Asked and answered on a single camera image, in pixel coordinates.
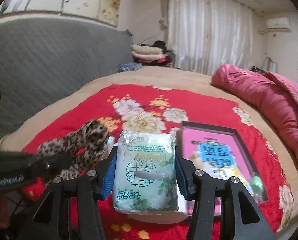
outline floral pattern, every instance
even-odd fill
[[[181,123],[189,120],[187,112],[179,108],[167,108],[162,115],[168,122]]]
[[[123,116],[121,119],[126,121],[122,125],[122,129],[127,131],[161,133],[166,129],[160,117],[155,117],[148,112],[130,113]]]
[[[248,125],[248,126],[254,126],[251,117],[248,113],[246,113],[245,111],[243,111],[241,108],[239,107],[233,107],[232,108],[233,112],[236,113],[237,115],[239,115],[239,117],[241,118],[241,122]]]
[[[170,107],[169,99],[165,98],[163,99],[163,95],[160,95],[158,98],[155,98],[154,100],[150,101],[150,106],[158,106],[159,109],[165,109],[167,107]]]
[[[112,224],[111,227],[110,227],[114,232],[116,232],[115,234],[117,234],[117,237],[114,237],[113,240],[119,240],[118,237],[120,236],[123,236],[123,237],[126,237],[126,239],[130,239],[130,238],[134,238],[134,237],[139,237],[141,239],[150,239],[150,236],[149,236],[149,233],[146,231],[146,230],[140,230],[138,231],[137,235],[133,235],[130,231],[132,230],[132,227],[130,224],[123,224],[121,226],[121,229],[128,233],[127,236],[125,236],[126,233],[123,233],[121,230],[120,230],[120,226],[119,225],[116,225],[116,224]]]
[[[126,114],[139,114],[143,112],[144,109],[140,106],[141,105],[133,99],[121,99],[113,104],[113,108],[121,116],[125,116]]]
[[[152,86],[152,88],[158,89],[158,90],[172,90],[171,88],[165,88],[165,87],[156,87],[156,86]]]
[[[283,185],[283,187],[279,186],[279,192],[280,192],[280,209],[283,209],[283,216],[277,232],[280,232],[283,228],[287,227],[290,221],[290,217],[291,217],[291,213],[294,205],[294,199],[289,186],[287,185]]]
[[[98,121],[103,122],[108,127],[109,132],[116,130],[117,124],[121,122],[120,119],[113,119],[112,117],[100,117]]]
[[[156,117],[161,117],[161,113],[158,113],[158,112],[151,111],[150,114]]]
[[[271,150],[276,155],[276,152],[268,141],[266,141],[266,147],[268,148],[268,150]]]

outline pink comforter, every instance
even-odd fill
[[[295,152],[298,162],[298,86],[287,78],[265,75],[225,64],[212,77],[212,85],[227,90],[257,107]]]

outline white curtain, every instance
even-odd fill
[[[252,10],[233,0],[169,0],[168,48],[176,68],[212,75],[222,64],[246,69]]]

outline air conditioner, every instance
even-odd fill
[[[286,17],[279,17],[267,20],[267,29],[261,31],[260,34],[265,34],[268,32],[291,32],[289,25],[289,20]]]

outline beige blanket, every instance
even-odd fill
[[[12,134],[6,135],[0,141],[2,151],[21,151],[41,130],[60,117],[62,114],[76,107],[86,98],[111,84],[138,84],[143,86],[169,87],[192,91],[201,95],[224,98],[238,102],[240,107],[249,113],[255,127],[267,138],[279,156],[281,166],[287,181],[291,185],[294,205],[288,207],[291,218],[298,215],[298,170],[294,154],[283,144],[275,130],[257,110],[227,92],[210,85],[211,77],[188,71],[146,66],[137,71],[113,74],[95,79],[84,85],[79,91],[41,110],[28,119],[22,127]]]

